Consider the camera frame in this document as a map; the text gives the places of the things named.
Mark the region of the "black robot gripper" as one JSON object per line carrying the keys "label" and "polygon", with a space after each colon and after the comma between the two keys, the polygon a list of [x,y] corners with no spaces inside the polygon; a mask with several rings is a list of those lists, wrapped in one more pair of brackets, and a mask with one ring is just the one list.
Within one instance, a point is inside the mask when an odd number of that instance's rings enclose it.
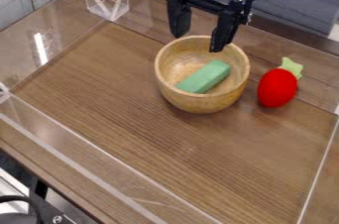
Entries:
{"label": "black robot gripper", "polygon": [[219,15],[218,26],[213,31],[210,52],[218,53],[233,42],[239,24],[246,24],[253,15],[255,0],[166,0],[171,34],[183,37],[191,29],[191,16],[195,7]]}

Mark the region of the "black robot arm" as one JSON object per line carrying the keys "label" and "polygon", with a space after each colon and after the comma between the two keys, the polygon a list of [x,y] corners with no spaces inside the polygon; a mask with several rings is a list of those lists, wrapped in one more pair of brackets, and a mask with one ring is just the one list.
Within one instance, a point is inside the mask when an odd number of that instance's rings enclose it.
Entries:
{"label": "black robot arm", "polygon": [[213,31],[210,52],[218,53],[233,42],[239,25],[246,25],[253,16],[255,0],[166,0],[170,31],[179,39],[191,30],[193,9],[218,16]]}

